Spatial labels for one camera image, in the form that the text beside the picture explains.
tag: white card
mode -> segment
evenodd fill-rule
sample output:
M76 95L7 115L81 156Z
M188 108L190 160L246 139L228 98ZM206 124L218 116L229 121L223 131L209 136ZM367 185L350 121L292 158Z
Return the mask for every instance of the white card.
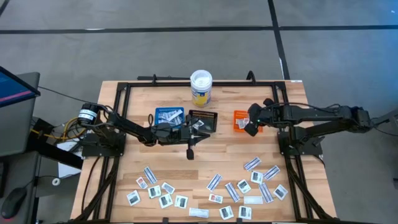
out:
M189 208L189 216L199 217L199 218L208 218L209 210L208 209L199 209L199 208Z
M285 196L287 195L287 190L282 186L282 184L279 184L278 187L274 190L274 195L279 198L279 200L283 200Z
M251 187L249 186L248 182L243 179L238 183L238 189L241 190L242 194L245 194L251 190Z
M138 191L135 190L127 195L127 200L129 201L130 206L135 205L136 203L140 202L141 199L139 198Z
M262 173L261 172L257 172L257 171L251 172L250 181L254 182L254 183L257 183L257 184L261 184L262 183Z
M232 212L231 206L227 206L224 208L220 209L220 215L223 218L223 220L227 220L229 218L234 217L234 213Z
M209 195L209 201L217 202L217 203L223 203L223 196L210 194Z
M148 188L148 194L149 194L150 199L159 197L162 194L162 192L160 191L159 185L156 185L155 187Z
M175 207L187 208L187 203L188 203L188 197L184 197L181 195L177 195L175 197L175 204L174 204Z
M146 189L148 187L147 183L144 181L144 178L139 177L136 181L140 188Z
M259 204L262 204L262 197L261 196L244 196L243 203L259 205Z
M239 206L239 218L251 220L251 208Z
M173 194L174 193L174 187L172 187L170 184L168 184L168 183L166 183L166 182L164 182L163 184L162 184L162 188L167 192L167 193L169 193L169 194Z
M161 208L169 207L173 204L172 196L170 194L165 194L159 198L159 203Z

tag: white lid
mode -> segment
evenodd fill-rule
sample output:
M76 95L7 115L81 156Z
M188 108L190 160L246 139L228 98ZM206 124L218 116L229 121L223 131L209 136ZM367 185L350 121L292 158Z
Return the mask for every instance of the white lid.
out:
M197 70L191 75L191 86L197 90L207 90L213 83L213 77L206 70Z

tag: concrete floor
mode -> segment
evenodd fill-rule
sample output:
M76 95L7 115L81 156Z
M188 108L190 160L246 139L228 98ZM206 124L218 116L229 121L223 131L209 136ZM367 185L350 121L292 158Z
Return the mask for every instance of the concrete floor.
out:
M398 24L389 0L275 0L280 26ZM87 29L170 26L271 26L264 0L11 0L0 29ZM398 30L282 31L291 79L303 80L311 104L363 106L379 116L398 106ZM37 71L40 85L96 101L103 80L139 75L215 79L282 79L272 31L146 34L2 35L1 66ZM76 116L81 103L42 90L34 115L50 123ZM343 220L396 223L398 140L376 131L339 133L323 141L326 172ZM43 161L42 174L56 174ZM38 217L67 220L77 178L62 194L41 198ZM53 189L44 187L43 195Z

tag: black cable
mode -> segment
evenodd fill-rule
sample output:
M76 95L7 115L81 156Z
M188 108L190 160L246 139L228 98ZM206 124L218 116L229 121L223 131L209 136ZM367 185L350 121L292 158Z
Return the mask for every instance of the black cable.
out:
M391 134L391 133L387 133L387 132L385 132L385 131L381 131L381 130L380 130L380 129L378 129L377 127L374 127L374 129L376 129L377 131L380 131L381 133L388 134L388 135L390 135L390 136L395 136L395 137L398 137L398 134Z
M66 95L66 94L57 92L57 91L55 91L55 90L51 90L51 89L49 89L49 88L45 88L45 87L42 87L42 86L39 86L39 88L42 88L43 90L51 91L51 92L56 93L56 94L59 94L59 95L61 95L61 96L65 96L65 97L68 97L68 98L71 98L71 99L74 99L74 100L81 101L81 102L84 102L84 103L95 104L95 103L92 103L92 102L90 102L90 101L81 100L81 99L78 99L78 98L75 98L75 97L72 97L72 96L68 96L68 95Z
M86 187L85 187L85 191L84 191L84 193L83 193L83 200L82 200L82 202L81 202L81 213L82 213L82 214L83 214L83 212L84 212L85 197L86 197L86 193L87 193L88 183L90 183L91 175L93 174L93 170L94 170L95 164L97 164L97 162L98 162L99 159L100 159L100 157L98 156L98 157L96 158L96 160L94 161L93 166L91 167L90 173L88 174L87 184L86 184Z
M326 167L325 162L323 161L323 159L321 159L319 156L317 155L313 155L315 156L315 158L317 158L319 161L321 161L321 163L323 164L324 167Z

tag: wooden tabletop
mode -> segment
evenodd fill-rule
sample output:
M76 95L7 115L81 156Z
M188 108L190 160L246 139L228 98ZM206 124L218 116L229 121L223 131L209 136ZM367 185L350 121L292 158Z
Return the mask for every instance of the wooden tabletop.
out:
M117 83L115 81L103 82L98 103L113 105ZM307 103L303 83L286 81L286 87L290 102ZM281 172L273 179L266 181L269 190L273 192L279 184L282 184L289 191L289 194L283 201L273 195L274 201L272 203L248 205L252 208L252 221L295 220L285 161L279 154L276 138L277 129L264 128L264 132L258 133L255 137L233 131L233 111L247 110L253 103L261 105L265 98L272 98L271 88L266 86L214 86L211 96L210 105L206 108L197 108L192 104L190 87L132 88L127 119L148 126L147 116L150 113L154 114L155 108L182 106L185 108L185 114L191 109L217 112L217 132L194 147L194 161L187 160L186 145L145 147L135 137L128 136L126 149L119 164L111 215L112 222L161 222L163 217L169 217L170 222L222 222L219 209L228 205L232 206L234 218L226 220L226 222L233 222L238 217L239 206L243 205L243 194L236 186L240 180L246 179L252 188L245 195L261 195L258 184L250 182L250 172L243 168L245 163L256 156L262 161L255 168L256 171L266 172L274 165L278 165L281 169ZM303 123L302 125L310 126L311 124ZM75 218L81 213L82 196L94 160L95 158L89 158L84 161L71 218ZM322 163L313 156L302 156L302 160L309 191L323 209L335 217L336 212ZM85 206L88 205L97 191L101 165L102 158L94 168L88 185ZM152 169L158 179L158 182L154 185L151 185L144 175L146 166ZM206 186L215 174L223 176L223 180L213 191L213 194L224 197L222 204L208 200L210 191L206 189ZM138 177L143 177L149 187L162 185L163 182L175 187L175 192L172 195L173 201L176 195L187 196L187 208L182 209L172 205L161 209L158 198L149 199L148 191L139 188L136 183ZM232 182L241 196L237 203L232 201L225 189L224 185L228 182ZM134 190L139 192L141 202L130 207L126 195ZM302 194L299 189L297 191L298 199L301 202L302 217L305 217ZM106 192L101 204L100 218L104 217L107 198L108 193ZM208 219L189 217L189 208L209 209L210 217Z

